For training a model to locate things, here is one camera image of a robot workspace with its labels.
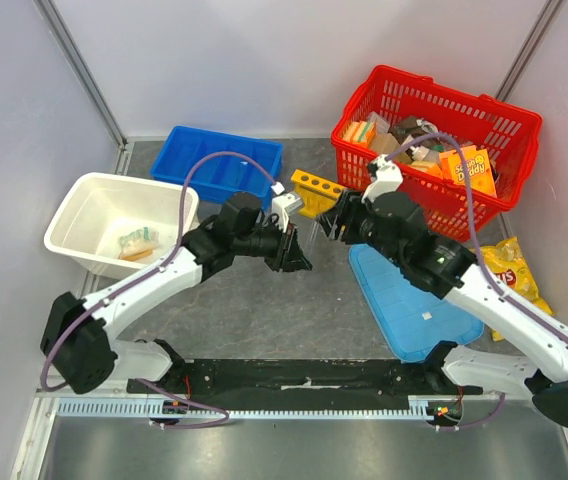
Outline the yellow Lays chips bag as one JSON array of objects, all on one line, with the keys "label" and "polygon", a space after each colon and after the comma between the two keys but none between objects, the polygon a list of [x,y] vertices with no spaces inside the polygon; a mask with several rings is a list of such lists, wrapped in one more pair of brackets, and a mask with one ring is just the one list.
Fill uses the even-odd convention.
[{"label": "yellow Lays chips bag", "polygon": [[487,267],[500,281],[545,313],[554,315],[540,295],[517,237],[510,237],[493,246],[482,246],[480,250]]}]

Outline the clear bag of swabs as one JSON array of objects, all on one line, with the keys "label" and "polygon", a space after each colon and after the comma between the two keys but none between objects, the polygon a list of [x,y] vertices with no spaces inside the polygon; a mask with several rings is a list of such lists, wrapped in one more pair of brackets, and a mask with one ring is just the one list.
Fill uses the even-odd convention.
[{"label": "clear bag of swabs", "polygon": [[150,227],[142,227],[118,238],[119,255],[152,249],[159,246],[159,232]]}]

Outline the tan rubber band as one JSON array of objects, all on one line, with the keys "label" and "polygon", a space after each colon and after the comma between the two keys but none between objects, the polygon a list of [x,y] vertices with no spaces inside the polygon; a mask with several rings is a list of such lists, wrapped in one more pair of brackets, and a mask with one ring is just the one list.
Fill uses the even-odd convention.
[{"label": "tan rubber band", "polygon": [[130,261],[130,262],[136,262],[140,259],[149,257],[151,254],[153,253],[152,249],[146,249],[146,250],[142,250],[142,251],[137,251],[134,253],[130,253],[130,254],[123,254],[121,253],[118,256],[119,260],[123,260],[123,261]]}]

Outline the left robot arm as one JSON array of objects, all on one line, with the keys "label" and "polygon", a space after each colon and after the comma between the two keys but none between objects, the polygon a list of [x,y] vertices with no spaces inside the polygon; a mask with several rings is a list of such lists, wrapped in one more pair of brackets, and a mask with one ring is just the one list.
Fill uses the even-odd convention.
[{"label": "left robot arm", "polygon": [[51,307],[40,342],[45,366],[76,394],[95,390],[108,379],[150,380],[174,392],[184,380],[177,355],[164,341],[130,342],[120,334],[168,298],[227,269],[237,257],[264,260],[275,272],[311,270],[291,213],[303,205],[290,192],[275,197],[264,213],[252,194],[232,195],[220,212],[179,240],[174,251],[118,283],[77,298],[66,292]]}]

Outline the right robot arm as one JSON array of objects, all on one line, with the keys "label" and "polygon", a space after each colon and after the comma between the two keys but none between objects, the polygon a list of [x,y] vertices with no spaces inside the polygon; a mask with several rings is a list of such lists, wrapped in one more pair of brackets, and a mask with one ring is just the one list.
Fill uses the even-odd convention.
[{"label": "right robot arm", "polygon": [[421,207],[402,192],[375,200],[347,190],[316,218],[324,234],[347,245],[365,244],[393,263],[417,289],[470,313],[499,331],[519,357],[439,343],[422,381],[441,394],[454,385],[514,396],[568,428],[568,327],[508,288],[478,254],[431,232]]}]

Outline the clear glass test tube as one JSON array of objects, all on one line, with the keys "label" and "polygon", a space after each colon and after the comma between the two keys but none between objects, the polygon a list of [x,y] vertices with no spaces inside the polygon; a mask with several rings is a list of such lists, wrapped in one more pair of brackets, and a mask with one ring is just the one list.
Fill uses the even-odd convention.
[{"label": "clear glass test tube", "polygon": [[316,221],[313,221],[311,229],[309,231],[309,238],[308,238],[308,244],[310,246],[312,246],[315,242],[315,239],[317,237],[318,228],[319,228],[318,223]]}]

